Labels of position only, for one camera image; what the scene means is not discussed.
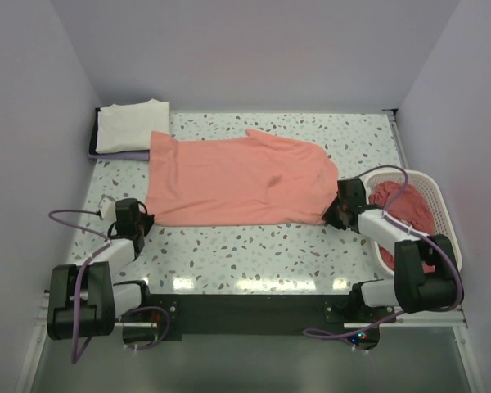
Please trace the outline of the salmon pink t-shirt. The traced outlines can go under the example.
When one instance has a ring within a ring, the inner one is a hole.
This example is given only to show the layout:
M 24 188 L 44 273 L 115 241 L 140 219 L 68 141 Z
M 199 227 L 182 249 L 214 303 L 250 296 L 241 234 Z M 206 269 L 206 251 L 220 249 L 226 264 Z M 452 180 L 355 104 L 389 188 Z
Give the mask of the salmon pink t-shirt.
M 310 142 L 253 129 L 204 141 L 154 132 L 145 204 L 165 227 L 322 224 L 338 176 Z

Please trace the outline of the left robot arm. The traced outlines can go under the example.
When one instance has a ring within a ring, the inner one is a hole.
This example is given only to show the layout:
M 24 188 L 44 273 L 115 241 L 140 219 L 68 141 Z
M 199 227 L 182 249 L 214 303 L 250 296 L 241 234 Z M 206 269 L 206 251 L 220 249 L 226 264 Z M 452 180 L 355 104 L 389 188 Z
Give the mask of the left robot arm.
M 94 214 L 110 224 L 107 233 L 85 228 L 104 243 L 85 259 L 52 270 L 48 290 L 47 333 L 55 341 L 73 337 L 101 337 L 115 327 L 116 274 L 143 250 L 154 215 L 136 198 L 101 199 Z

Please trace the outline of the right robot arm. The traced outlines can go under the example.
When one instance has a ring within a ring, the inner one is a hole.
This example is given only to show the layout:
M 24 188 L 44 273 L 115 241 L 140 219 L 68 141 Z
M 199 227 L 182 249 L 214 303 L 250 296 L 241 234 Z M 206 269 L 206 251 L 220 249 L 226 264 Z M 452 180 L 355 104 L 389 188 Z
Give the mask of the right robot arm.
M 359 178 L 340 180 L 337 185 L 337 196 L 323 216 L 325 222 L 370 238 L 394 258 L 391 279 L 352 286 L 348 311 L 353 319 L 365 322 L 378 307 L 399 307 L 415 314 L 449 311 L 462 303 L 462 279 L 447 236 L 420 232 L 370 204 Z

